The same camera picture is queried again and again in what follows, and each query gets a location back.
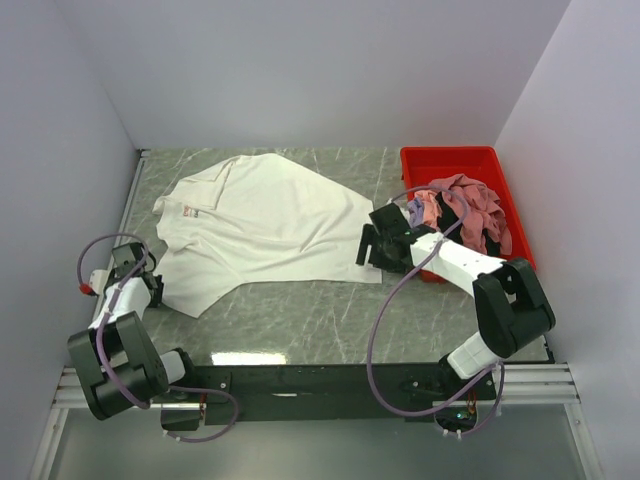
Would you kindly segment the white t shirt red print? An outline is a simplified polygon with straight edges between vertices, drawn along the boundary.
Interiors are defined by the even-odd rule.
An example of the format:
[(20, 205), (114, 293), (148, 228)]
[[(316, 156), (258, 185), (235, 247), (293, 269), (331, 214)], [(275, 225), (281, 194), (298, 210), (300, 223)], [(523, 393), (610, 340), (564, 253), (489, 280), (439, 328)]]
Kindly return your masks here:
[(164, 304), (199, 317), (252, 283), (378, 284), (356, 263), (372, 202), (283, 156), (236, 156), (181, 179), (159, 197), (157, 271)]

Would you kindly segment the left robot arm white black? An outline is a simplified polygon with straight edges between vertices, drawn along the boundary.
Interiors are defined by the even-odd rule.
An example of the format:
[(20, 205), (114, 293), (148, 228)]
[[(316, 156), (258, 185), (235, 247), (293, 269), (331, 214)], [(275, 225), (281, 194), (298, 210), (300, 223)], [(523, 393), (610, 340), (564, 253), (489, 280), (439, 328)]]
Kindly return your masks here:
[(133, 406), (147, 408), (166, 392), (179, 402), (193, 399), (200, 378), (189, 355), (181, 348), (159, 354), (142, 324), (163, 296), (155, 257), (131, 242), (114, 248), (112, 260), (111, 269), (79, 281), (83, 294), (103, 303), (89, 327), (67, 341), (91, 413), (106, 420)]

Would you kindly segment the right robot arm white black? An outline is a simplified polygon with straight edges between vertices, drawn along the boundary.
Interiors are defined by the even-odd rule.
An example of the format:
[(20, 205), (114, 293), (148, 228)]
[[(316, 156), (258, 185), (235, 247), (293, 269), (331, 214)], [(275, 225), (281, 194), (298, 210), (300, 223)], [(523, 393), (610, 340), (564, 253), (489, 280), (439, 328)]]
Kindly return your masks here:
[(484, 368), (549, 332), (556, 318), (531, 263), (478, 253), (426, 225), (412, 227), (396, 204), (370, 214), (356, 263), (387, 272), (432, 273), (474, 300), (477, 331), (444, 358), (439, 387), (460, 399)]

